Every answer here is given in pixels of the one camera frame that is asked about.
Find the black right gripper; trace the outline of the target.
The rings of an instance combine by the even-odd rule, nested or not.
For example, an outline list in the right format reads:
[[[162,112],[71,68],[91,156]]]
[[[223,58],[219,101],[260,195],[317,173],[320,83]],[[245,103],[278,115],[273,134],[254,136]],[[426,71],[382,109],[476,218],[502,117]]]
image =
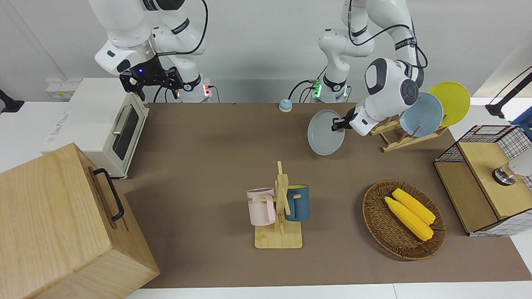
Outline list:
[[[120,74],[122,86],[126,91],[137,91],[137,95],[144,102],[144,86],[161,86],[178,93],[183,89],[184,82],[176,67],[164,69],[159,57],[140,63]]]

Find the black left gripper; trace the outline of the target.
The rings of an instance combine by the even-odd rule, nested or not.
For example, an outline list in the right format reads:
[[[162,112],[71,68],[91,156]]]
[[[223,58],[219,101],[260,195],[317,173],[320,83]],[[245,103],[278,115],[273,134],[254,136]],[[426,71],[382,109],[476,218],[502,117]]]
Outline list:
[[[348,110],[346,116],[343,118],[332,118],[331,131],[343,132],[345,127],[352,127],[350,122],[356,117],[357,113],[355,110],[357,108],[353,107]]]

